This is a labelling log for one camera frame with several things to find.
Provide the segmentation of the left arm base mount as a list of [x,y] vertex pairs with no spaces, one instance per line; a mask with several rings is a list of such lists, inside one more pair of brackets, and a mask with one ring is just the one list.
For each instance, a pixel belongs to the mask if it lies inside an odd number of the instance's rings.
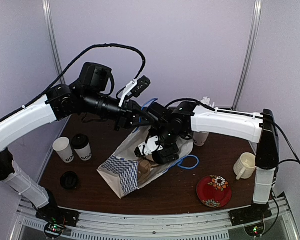
[[48,204],[42,208],[32,206],[36,210],[36,217],[47,223],[62,226],[76,227],[80,213],[76,210],[60,208],[54,198],[50,198]]

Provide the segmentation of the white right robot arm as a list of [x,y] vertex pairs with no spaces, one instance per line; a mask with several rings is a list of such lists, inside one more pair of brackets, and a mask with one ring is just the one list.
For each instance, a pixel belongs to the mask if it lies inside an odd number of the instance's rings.
[[155,102],[146,109],[146,113],[153,118],[150,136],[157,138],[150,151],[153,160],[161,165],[179,158],[178,138],[188,138],[192,133],[214,133],[256,143],[253,205],[247,208],[246,216],[256,221],[266,212],[265,204],[269,201],[275,170],[279,165],[279,136],[271,110],[244,113],[183,101],[175,109]]

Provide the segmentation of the white paper coffee cup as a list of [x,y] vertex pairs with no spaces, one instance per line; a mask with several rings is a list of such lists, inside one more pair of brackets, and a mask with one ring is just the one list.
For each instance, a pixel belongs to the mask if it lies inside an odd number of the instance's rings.
[[92,158],[92,151],[90,145],[81,149],[74,150],[82,161],[89,161]]

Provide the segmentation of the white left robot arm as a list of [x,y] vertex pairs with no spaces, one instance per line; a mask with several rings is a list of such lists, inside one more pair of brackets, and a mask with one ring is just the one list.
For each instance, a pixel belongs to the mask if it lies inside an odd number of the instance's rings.
[[117,128],[137,126],[134,115],[145,114],[131,97],[139,97],[151,80],[137,77],[123,88],[120,99],[105,94],[108,82],[115,82],[112,69],[86,62],[77,80],[48,89],[33,103],[0,120],[0,182],[9,185],[33,203],[51,222],[62,218],[53,193],[33,182],[33,179],[14,161],[9,146],[26,135],[62,121],[74,114],[93,114],[102,120],[113,120]]

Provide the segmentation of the brown pulp cup carrier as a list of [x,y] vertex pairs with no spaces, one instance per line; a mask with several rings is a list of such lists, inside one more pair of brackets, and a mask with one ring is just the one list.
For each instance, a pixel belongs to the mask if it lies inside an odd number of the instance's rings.
[[143,183],[150,175],[151,170],[158,166],[159,166],[159,164],[157,164],[153,161],[150,161],[148,159],[141,159],[138,162],[138,167],[137,167],[138,183],[139,184]]

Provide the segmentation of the black plastic cup lid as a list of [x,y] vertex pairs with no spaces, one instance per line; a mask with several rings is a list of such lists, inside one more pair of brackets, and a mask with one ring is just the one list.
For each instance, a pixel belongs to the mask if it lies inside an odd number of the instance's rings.
[[72,140],[71,145],[76,150],[81,150],[90,144],[90,140],[87,135],[78,133]]

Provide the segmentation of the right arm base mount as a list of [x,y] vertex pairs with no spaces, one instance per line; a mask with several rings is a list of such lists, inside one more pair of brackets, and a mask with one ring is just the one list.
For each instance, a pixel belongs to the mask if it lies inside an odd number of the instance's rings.
[[229,211],[229,218],[232,226],[245,225],[252,222],[258,222],[272,216],[269,203],[256,204],[238,208]]

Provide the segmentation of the blue checkered paper bag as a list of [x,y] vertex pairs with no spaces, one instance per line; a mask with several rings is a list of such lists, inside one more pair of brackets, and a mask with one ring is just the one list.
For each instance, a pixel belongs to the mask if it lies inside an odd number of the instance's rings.
[[181,101],[168,108],[153,101],[141,107],[124,103],[117,114],[115,129],[133,131],[97,172],[122,199],[158,179],[190,156],[193,150],[191,117],[198,104]]

